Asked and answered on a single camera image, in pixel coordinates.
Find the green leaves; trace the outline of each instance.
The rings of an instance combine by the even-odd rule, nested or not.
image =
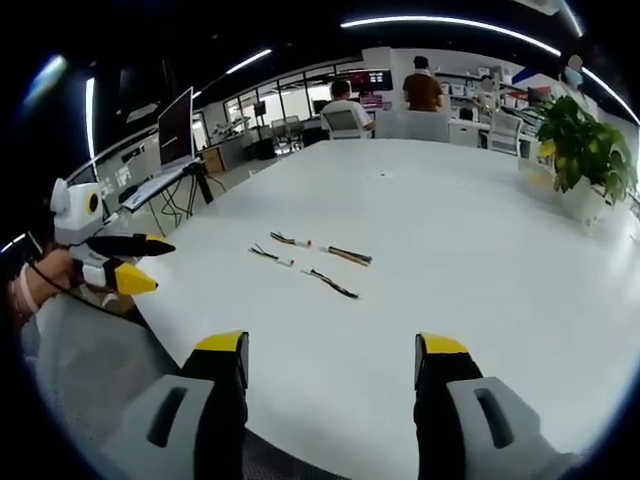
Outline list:
[[[569,96],[532,110],[545,119],[538,139],[555,145],[556,190],[566,192],[585,176],[592,184],[603,185],[612,203],[626,197],[627,189],[637,183],[637,173],[620,131],[597,122]]]

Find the person sitting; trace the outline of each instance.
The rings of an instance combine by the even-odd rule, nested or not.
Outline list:
[[[326,123],[327,121],[325,120],[324,115],[327,113],[340,112],[342,110],[351,110],[357,118],[357,121],[362,124],[362,128],[365,130],[372,131],[376,128],[376,122],[371,120],[371,117],[364,107],[358,102],[349,100],[350,96],[351,87],[348,82],[344,80],[336,80],[331,84],[331,98],[333,100],[320,112],[322,128],[324,130],[329,130],[329,125]]]

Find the wrist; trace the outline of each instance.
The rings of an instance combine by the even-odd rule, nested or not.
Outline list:
[[[25,274],[27,277],[27,288],[31,293],[33,302],[38,308],[58,293],[58,289],[47,283],[33,268],[28,266]]]

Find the ceiling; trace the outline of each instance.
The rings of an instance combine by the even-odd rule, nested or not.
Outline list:
[[[511,0],[313,3],[110,0],[97,3],[86,13],[75,7],[65,9],[58,4],[43,4],[40,15],[34,19],[33,30],[37,32],[39,47],[61,52],[85,67],[150,68],[153,76],[161,77],[157,72],[161,71],[164,60],[171,65],[177,90],[192,85],[200,90],[222,76],[198,99],[201,104],[232,95],[275,75],[357,55],[362,48],[378,45],[481,53],[557,75],[558,62],[548,53],[493,32],[431,24],[340,28],[344,21],[373,16],[453,16],[515,30],[562,51],[580,52],[587,66],[640,111],[640,95],[635,93],[631,97],[625,85],[636,82],[631,68],[627,68],[621,58],[624,50],[620,48],[633,32],[632,19],[619,18],[619,9],[602,8],[602,4],[595,5],[595,2],[569,2],[587,32],[580,43],[559,15],[548,17]],[[616,3],[620,8],[624,5],[620,0],[607,5]],[[268,59],[224,77],[230,66],[264,48],[274,50]],[[615,102],[606,97],[603,97],[606,107],[622,115]]]

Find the window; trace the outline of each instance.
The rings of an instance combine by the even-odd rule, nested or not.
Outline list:
[[[224,108],[227,111],[227,117],[229,117],[229,122],[232,123],[242,117],[242,112],[240,111],[240,104],[238,103],[237,98],[233,98],[224,104]],[[242,124],[238,125],[234,128],[234,131],[241,132]]]
[[[255,111],[253,109],[253,106],[256,103],[258,103],[258,96],[256,95],[255,90],[251,90],[240,97],[242,116],[249,119],[249,122],[245,124],[246,128],[252,128],[257,125]]]
[[[261,125],[262,122],[264,122],[264,125],[269,126],[271,122],[279,120],[284,116],[276,82],[258,88],[258,96],[260,97],[260,101],[264,102],[266,110],[266,113],[260,119]]]
[[[280,80],[280,93],[287,122],[306,120],[311,116],[301,73]]]
[[[209,145],[207,140],[207,127],[204,124],[202,112],[193,114],[193,138],[196,142],[196,150],[198,151],[207,148]]]
[[[307,72],[307,90],[314,113],[320,113],[315,112],[314,101],[331,100],[331,83],[334,80],[333,67],[316,68]]]

